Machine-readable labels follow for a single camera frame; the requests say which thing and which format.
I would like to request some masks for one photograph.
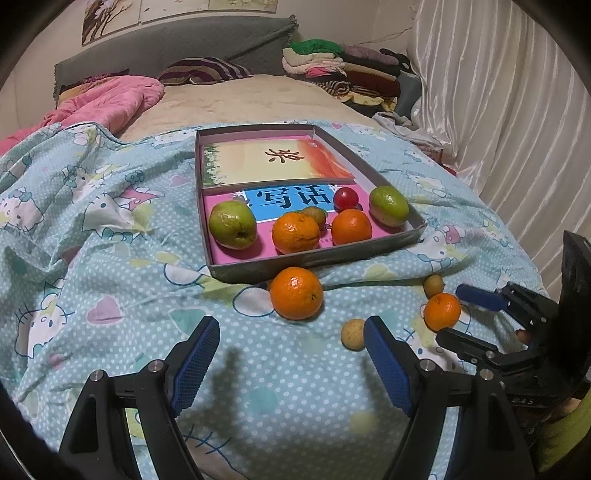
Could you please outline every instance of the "white curtain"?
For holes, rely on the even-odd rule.
[[[591,235],[591,99],[511,0],[423,0],[408,55],[421,126],[560,295],[562,232]]]

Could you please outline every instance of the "cherry tomato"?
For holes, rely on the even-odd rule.
[[[339,188],[333,197],[333,204],[340,212],[350,208],[357,208],[358,203],[359,195],[357,195],[357,192],[349,187]]]

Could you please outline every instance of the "blue gripper pad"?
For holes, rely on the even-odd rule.
[[[176,347],[180,347],[176,353],[184,353],[184,360],[179,359],[176,355],[176,360],[182,361],[182,364],[174,373],[174,386],[170,400],[175,418],[180,415],[181,411],[193,404],[219,342],[220,326],[217,320],[213,317],[204,317],[189,339],[175,345],[167,357],[167,360],[175,357]]]
[[[412,416],[415,405],[411,398],[411,382],[391,348],[391,345],[395,345],[393,342],[398,341],[392,337],[392,334],[384,325],[382,319],[377,316],[370,317],[365,322],[363,339],[392,405],[400,408],[406,416]],[[408,351],[416,358],[405,342],[398,343],[404,344],[408,348]]]
[[[456,297],[462,301],[473,303],[492,312],[499,312],[507,308],[507,301],[498,293],[482,290],[461,283],[456,288]]]

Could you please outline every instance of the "small round fruit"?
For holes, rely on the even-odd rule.
[[[315,315],[324,292],[316,276],[305,268],[288,267],[280,271],[269,288],[275,311],[288,320],[305,320]]]
[[[410,213],[406,198],[391,185],[374,188],[369,194],[369,213],[385,226],[400,226]]]
[[[320,228],[320,230],[322,230],[324,228],[324,226],[326,225],[327,214],[320,207],[314,207],[314,206],[306,207],[303,210],[301,210],[300,213],[303,213],[304,215],[312,217],[314,219],[314,221],[318,224],[318,227]]]
[[[363,326],[365,320],[351,319],[345,322],[340,330],[340,341],[343,342],[345,348],[359,352],[365,348],[363,341]]]
[[[369,240],[373,234],[368,216],[357,209],[340,212],[333,220],[330,231],[335,245]]]
[[[441,293],[445,288],[445,282],[439,275],[431,275],[425,280],[423,284],[423,290],[428,299]]]
[[[275,248],[282,254],[312,250],[320,240],[318,223],[300,212],[288,212],[280,216],[271,229]]]
[[[350,187],[341,187],[335,192],[333,204],[340,212],[348,208],[357,208],[359,195]]]
[[[215,241],[232,250],[245,250],[256,240],[256,219],[248,205],[227,200],[212,208],[207,221]]]
[[[445,327],[453,327],[462,314],[460,301],[451,293],[438,293],[425,305],[423,318],[425,325],[433,332]]]

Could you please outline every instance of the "black clamp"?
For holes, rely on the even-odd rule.
[[[66,427],[62,460],[87,480],[141,480],[125,415],[137,408],[158,477],[203,480],[175,418],[192,405],[219,339],[217,320],[204,317],[165,360],[119,377],[92,372]]]
[[[570,232],[564,233],[562,282],[559,303],[514,283],[494,292],[458,286],[459,299],[505,311],[531,336],[526,350],[500,353],[496,345],[454,329],[437,332],[439,346],[473,364],[474,376],[419,360],[379,317],[367,320],[369,355],[393,405],[411,417],[384,480],[427,479],[446,409],[453,406],[461,408],[446,480],[535,478],[528,448],[536,422],[589,390],[591,245]]]

